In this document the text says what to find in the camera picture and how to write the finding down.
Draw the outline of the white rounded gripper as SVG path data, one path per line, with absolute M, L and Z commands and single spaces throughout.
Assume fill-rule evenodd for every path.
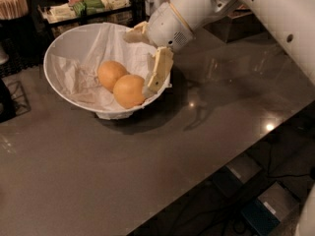
M 162 3 L 149 22 L 140 22 L 124 33 L 123 39 L 128 43 L 158 46 L 156 53 L 147 58 L 148 73 L 142 90 L 145 98 L 158 94 L 173 66 L 173 52 L 179 51 L 193 38 L 190 27 L 170 2 Z

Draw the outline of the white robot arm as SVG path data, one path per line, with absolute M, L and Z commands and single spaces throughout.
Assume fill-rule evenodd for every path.
M 143 94 L 158 93 L 169 75 L 173 54 L 194 38 L 197 28 L 224 18 L 240 5 L 250 9 L 315 84 L 315 0 L 169 0 L 124 35 L 127 42 L 145 42 L 157 49 Z

